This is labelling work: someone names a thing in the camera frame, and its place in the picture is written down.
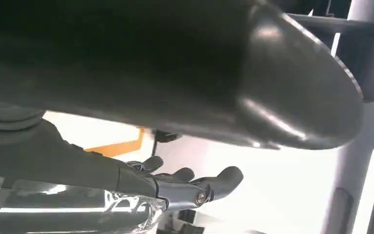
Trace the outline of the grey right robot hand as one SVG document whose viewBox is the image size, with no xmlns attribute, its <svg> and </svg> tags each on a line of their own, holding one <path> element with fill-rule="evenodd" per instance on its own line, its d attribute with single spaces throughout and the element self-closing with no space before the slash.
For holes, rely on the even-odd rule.
<svg viewBox="0 0 374 234">
<path fill-rule="evenodd" d="M 332 149 L 362 93 L 317 37 L 267 0 L 0 0 L 0 178 L 198 208 L 241 182 L 149 175 L 62 140 L 45 111 L 239 146 Z"/>
</svg>

